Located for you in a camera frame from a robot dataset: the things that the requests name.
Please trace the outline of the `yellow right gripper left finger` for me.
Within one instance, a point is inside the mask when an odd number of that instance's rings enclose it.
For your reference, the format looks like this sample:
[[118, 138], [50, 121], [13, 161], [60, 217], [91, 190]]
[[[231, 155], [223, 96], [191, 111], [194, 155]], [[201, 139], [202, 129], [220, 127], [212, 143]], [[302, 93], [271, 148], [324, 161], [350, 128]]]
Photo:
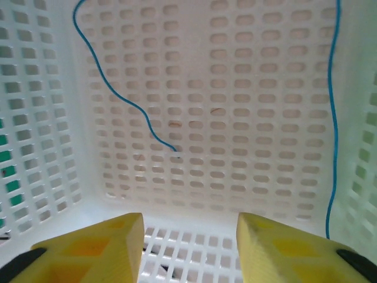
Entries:
[[143, 216], [128, 213], [34, 244], [0, 283], [137, 283], [143, 246]]

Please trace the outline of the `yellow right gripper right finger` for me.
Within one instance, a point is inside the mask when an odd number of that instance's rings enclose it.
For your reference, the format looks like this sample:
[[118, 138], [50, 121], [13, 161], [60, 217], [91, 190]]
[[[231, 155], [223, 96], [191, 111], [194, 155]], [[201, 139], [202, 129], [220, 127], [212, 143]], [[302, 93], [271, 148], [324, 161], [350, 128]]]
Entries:
[[252, 213], [237, 220], [243, 283], [377, 283], [377, 265], [339, 242]]

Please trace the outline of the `green plastic basket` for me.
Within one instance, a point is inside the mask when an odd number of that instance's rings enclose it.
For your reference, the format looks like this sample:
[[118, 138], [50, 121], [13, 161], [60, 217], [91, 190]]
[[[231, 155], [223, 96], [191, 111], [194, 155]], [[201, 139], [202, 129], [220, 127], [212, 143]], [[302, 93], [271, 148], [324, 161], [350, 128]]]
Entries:
[[369, 95], [361, 129], [352, 190], [360, 201], [362, 230], [372, 238], [377, 235], [377, 90]]

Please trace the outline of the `white plastic basket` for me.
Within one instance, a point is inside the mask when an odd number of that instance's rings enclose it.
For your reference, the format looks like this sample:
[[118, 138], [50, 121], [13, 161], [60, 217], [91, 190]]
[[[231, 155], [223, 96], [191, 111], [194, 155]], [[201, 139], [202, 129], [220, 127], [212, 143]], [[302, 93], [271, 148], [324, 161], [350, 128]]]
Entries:
[[241, 212], [377, 265], [375, 90], [377, 0], [0, 0], [0, 268], [132, 212], [138, 283], [242, 283]]

